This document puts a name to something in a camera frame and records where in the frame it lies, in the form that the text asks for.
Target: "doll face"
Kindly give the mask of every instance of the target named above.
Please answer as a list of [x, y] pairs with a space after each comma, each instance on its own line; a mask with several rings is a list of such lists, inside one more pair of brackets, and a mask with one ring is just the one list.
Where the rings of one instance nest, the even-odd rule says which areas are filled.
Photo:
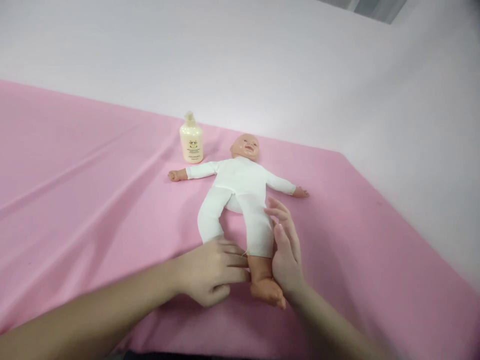
[[230, 148], [231, 157], [244, 157], [256, 162], [260, 154], [258, 139], [251, 134], [240, 135]]

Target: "wrist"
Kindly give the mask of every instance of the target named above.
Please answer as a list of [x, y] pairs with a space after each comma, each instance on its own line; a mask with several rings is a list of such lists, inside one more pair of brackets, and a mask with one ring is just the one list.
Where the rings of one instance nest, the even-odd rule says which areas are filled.
[[178, 272], [175, 260], [168, 260], [154, 266], [151, 272], [151, 288], [157, 307], [180, 294], [180, 284], [177, 280]]
[[304, 279], [302, 279], [301, 281], [298, 281], [292, 288], [285, 289], [283, 294], [288, 303], [293, 306], [305, 299], [308, 296], [309, 291], [310, 286], [305, 282]]

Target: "pink cloth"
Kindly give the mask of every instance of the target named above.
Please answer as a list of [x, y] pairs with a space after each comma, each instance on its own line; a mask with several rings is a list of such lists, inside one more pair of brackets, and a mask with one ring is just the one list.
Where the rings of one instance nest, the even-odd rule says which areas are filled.
[[[213, 178], [185, 167], [167, 116], [0, 81], [0, 331], [202, 243], [197, 214]], [[203, 125], [205, 160], [229, 157], [235, 131]], [[471, 359], [480, 300], [339, 153], [260, 139], [260, 164], [309, 199], [291, 210], [312, 286], [370, 336], [409, 359]], [[227, 237], [245, 246], [241, 215]], [[123, 343], [167, 351], [304, 359], [292, 311], [248, 287], [203, 309], [178, 298]]]

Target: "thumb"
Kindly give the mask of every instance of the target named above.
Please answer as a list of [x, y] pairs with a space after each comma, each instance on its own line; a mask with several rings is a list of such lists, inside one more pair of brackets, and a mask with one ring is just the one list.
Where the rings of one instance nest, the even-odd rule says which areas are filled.
[[225, 300], [230, 294], [230, 286], [229, 285], [219, 285], [213, 288], [211, 291], [210, 296], [208, 297], [207, 303], [205, 306], [210, 307], [216, 305], [223, 300]]
[[277, 251], [282, 254], [293, 254], [290, 240], [285, 233], [284, 227], [281, 224], [275, 225], [275, 227], [273, 228], [273, 234], [275, 235]]

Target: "white sleeve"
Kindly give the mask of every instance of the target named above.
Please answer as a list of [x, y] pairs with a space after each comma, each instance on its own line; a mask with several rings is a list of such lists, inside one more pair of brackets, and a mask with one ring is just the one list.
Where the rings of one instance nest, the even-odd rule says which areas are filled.
[[279, 192], [282, 192], [287, 195], [292, 195], [297, 188], [295, 185], [293, 185], [290, 181], [282, 179], [281, 177], [278, 177], [276, 175], [273, 175], [271, 172], [266, 172], [266, 184], [268, 185], [269, 188], [272, 188], [273, 190], [277, 190]]
[[186, 168], [186, 175], [188, 179], [201, 179], [208, 176], [215, 175], [219, 171], [221, 161], [210, 161], [197, 166], [190, 166]]

